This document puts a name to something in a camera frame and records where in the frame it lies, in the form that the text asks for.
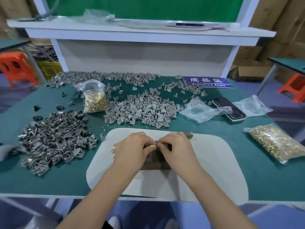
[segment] white shelf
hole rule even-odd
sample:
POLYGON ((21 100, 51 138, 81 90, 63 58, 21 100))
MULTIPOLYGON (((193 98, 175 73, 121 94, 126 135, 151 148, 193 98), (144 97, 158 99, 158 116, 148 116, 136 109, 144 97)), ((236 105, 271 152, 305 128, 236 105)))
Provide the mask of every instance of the white shelf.
POLYGON ((98 40, 120 42, 156 42, 208 45, 255 46, 260 37, 274 37, 276 32, 256 28, 208 31, 136 29, 117 23, 93 25, 63 18, 42 22, 7 20, 10 27, 25 28, 31 38, 98 40))

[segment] white board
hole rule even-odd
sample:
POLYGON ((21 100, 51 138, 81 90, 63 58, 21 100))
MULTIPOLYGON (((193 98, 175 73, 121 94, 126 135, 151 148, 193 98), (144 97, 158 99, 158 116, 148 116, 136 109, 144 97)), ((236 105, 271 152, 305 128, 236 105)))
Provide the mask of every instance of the white board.
MULTIPOLYGON (((111 130, 87 169, 86 179, 91 189, 112 164, 110 150, 113 145, 134 132, 145 132, 154 140, 170 133, 137 128, 111 130)), ((200 165, 214 178, 227 196, 237 205, 245 204, 249 200, 247 183, 230 146, 220 137, 197 133, 194 133, 191 143, 200 165)), ((198 201, 191 189, 173 170, 140 170, 123 194, 163 198, 165 201, 198 201)))

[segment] yellow crate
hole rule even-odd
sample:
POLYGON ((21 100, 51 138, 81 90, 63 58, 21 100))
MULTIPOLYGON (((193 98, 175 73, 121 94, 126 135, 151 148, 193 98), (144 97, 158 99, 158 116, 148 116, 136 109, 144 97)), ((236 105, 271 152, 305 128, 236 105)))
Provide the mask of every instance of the yellow crate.
POLYGON ((60 62, 36 61, 46 80, 50 80, 63 71, 60 62))

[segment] shoe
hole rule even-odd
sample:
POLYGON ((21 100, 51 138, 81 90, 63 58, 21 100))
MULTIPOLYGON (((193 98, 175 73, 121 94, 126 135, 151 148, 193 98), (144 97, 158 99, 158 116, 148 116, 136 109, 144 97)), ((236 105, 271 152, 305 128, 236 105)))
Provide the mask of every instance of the shoe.
POLYGON ((177 221, 175 219, 168 220, 164 229, 179 229, 177 221))
POLYGON ((112 216, 109 221, 109 225, 113 227, 113 229, 121 229, 121 221, 119 220, 118 217, 112 216))

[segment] orange plastic stool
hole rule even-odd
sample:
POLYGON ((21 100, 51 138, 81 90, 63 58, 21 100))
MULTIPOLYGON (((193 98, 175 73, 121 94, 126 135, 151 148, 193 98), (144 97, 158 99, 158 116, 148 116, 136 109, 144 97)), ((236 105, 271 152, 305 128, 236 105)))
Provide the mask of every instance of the orange plastic stool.
POLYGON ((0 68, 11 87, 15 87, 14 80, 29 80, 32 84, 38 84, 30 61, 22 52, 0 54, 0 68))
POLYGON ((295 95, 293 102, 302 103, 305 100, 305 76, 294 74, 292 78, 280 89, 278 93, 284 91, 295 95))

